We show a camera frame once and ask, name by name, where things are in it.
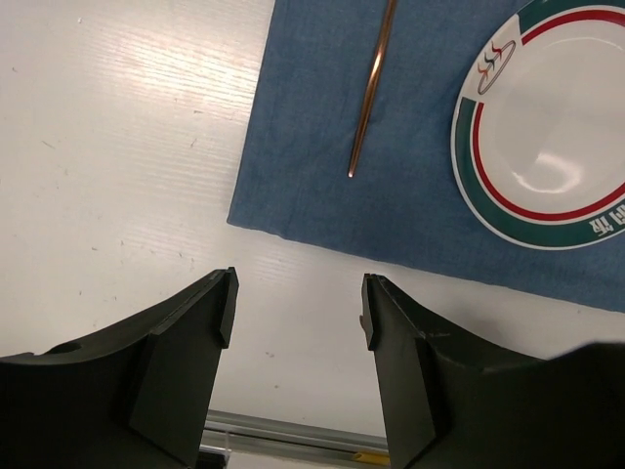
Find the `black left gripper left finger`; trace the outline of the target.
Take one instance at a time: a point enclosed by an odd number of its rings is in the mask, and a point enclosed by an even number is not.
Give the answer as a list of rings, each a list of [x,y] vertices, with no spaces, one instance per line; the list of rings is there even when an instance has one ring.
[[[5,468],[192,468],[238,278],[216,270],[125,320],[1,361]]]

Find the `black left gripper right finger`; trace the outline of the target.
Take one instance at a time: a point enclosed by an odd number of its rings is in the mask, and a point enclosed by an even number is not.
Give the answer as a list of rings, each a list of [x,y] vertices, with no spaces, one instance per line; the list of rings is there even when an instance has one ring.
[[[395,468],[620,468],[624,347],[541,360],[491,343],[366,275],[360,318]]]

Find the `blue cloth placemat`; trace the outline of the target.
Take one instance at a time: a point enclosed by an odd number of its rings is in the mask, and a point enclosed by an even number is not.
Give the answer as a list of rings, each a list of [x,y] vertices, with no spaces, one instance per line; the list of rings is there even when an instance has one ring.
[[[451,168],[450,127],[479,48],[518,1],[402,1],[358,169],[347,176],[381,1],[278,1],[228,221],[283,238],[606,310],[624,238],[538,251],[490,232]]]

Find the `white plate with green rim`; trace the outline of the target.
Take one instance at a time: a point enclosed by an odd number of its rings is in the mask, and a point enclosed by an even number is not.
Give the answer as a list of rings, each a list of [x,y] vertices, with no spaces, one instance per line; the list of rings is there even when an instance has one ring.
[[[450,137],[456,184],[490,231],[566,250],[624,231],[624,5],[532,1],[477,55]]]

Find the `copper fork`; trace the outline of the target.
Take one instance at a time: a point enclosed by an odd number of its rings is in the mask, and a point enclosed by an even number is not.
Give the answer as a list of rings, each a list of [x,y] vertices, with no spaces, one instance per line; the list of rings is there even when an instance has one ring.
[[[387,54],[397,3],[397,0],[387,1],[385,13],[380,26],[375,53],[372,59],[372,64],[370,67],[370,72],[362,100],[360,115],[354,134],[354,143],[348,167],[349,178],[354,177],[357,165],[359,163],[361,149],[374,105],[375,95],[379,85],[385,56]]]

